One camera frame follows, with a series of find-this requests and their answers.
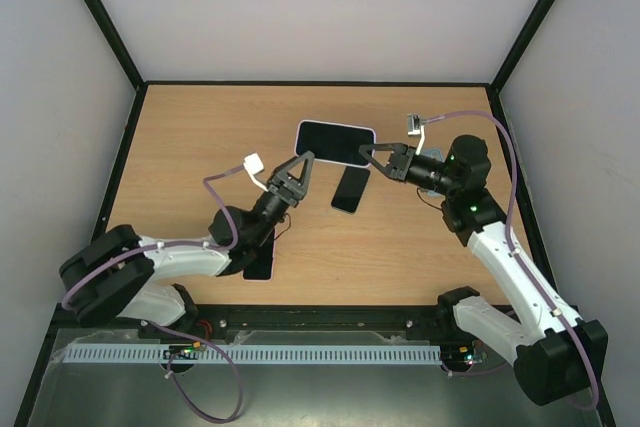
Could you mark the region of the light blue phone case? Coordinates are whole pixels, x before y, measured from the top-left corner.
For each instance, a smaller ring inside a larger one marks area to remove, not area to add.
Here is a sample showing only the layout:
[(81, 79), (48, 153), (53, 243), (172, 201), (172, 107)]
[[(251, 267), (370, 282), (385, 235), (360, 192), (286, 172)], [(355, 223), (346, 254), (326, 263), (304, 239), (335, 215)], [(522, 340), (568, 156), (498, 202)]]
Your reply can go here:
[(428, 148), (413, 158), (410, 176), (414, 185), (428, 196), (441, 196), (443, 154), (438, 148)]

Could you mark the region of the teal phone black screen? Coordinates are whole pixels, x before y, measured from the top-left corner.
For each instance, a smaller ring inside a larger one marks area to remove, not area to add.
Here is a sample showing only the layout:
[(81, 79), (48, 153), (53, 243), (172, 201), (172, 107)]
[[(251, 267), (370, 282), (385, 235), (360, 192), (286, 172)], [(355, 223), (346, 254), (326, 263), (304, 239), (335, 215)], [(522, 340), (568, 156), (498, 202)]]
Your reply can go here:
[(370, 170), (347, 166), (331, 200), (331, 207), (344, 213), (354, 214), (370, 177)]

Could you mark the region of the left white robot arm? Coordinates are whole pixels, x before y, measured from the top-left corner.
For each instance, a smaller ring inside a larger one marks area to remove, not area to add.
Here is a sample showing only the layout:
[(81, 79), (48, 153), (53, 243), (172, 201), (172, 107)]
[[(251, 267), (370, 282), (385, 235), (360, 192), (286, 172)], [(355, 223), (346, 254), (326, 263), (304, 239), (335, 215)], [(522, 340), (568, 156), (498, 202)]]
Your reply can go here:
[(314, 160), (306, 151), (276, 167), (266, 182), (257, 181), (261, 194), (249, 210), (221, 204), (205, 237), (157, 239), (128, 224), (105, 232), (60, 267), (63, 309), (82, 327), (116, 318), (163, 327), (190, 322), (194, 302), (176, 278), (271, 265), (276, 227), (306, 197)]

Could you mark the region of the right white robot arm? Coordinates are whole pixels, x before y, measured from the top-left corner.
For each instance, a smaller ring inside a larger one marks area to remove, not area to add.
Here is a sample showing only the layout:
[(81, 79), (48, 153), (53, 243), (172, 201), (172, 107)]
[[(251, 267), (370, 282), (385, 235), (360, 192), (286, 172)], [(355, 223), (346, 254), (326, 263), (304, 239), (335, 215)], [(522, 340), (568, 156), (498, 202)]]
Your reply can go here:
[(537, 405), (584, 389), (597, 400), (607, 332), (558, 295), (516, 240), (486, 187), (491, 162), (485, 141), (461, 135), (443, 161), (401, 143), (362, 145), (359, 152), (385, 177), (443, 196), (447, 228), (487, 268), (514, 311), (508, 316), (476, 290), (457, 288), (438, 298), (438, 331), (450, 339), (466, 332), (482, 341), (513, 368)]

